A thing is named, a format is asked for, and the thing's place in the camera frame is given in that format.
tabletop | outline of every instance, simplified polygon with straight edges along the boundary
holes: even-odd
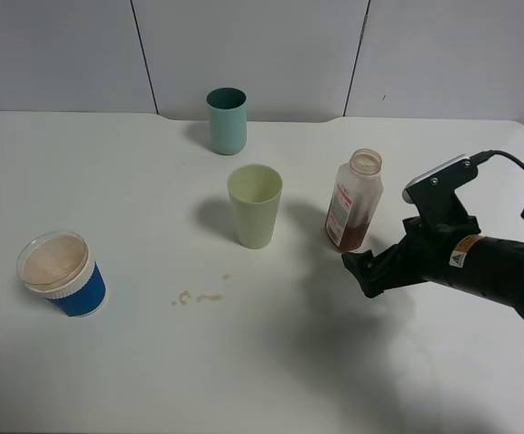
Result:
[[[0,112],[0,431],[524,434],[513,309],[432,283],[367,299],[327,240],[336,172],[361,147],[383,158],[361,248],[380,253],[416,215],[408,181],[486,149],[524,161],[524,127],[249,122],[244,150],[219,156],[206,123]],[[284,180],[262,250],[237,243],[226,191],[249,163]],[[483,233],[524,241],[524,173],[498,157],[479,172],[463,204]],[[83,236],[104,276],[91,316],[16,278],[23,246],[56,229]]]

stain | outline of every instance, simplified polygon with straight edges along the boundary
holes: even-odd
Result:
[[[188,301],[185,300],[185,298],[192,298],[192,296],[190,295],[190,293],[188,292],[188,290],[186,289],[185,291],[182,292],[182,294],[180,294],[178,296],[178,301],[180,302],[181,305],[187,305],[188,304]]]
[[[222,300],[222,296],[221,295],[217,295],[217,296],[199,296],[198,298],[196,298],[196,301],[198,303],[200,303],[204,298],[209,300],[209,301]]]

warning label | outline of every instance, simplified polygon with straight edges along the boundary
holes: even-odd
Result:
[[[467,253],[469,253],[471,247],[483,238],[484,237],[481,235],[467,235],[457,242],[457,245],[454,246],[451,256],[449,257],[449,265],[461,269],[464,265],[464,259],[467,257]]]

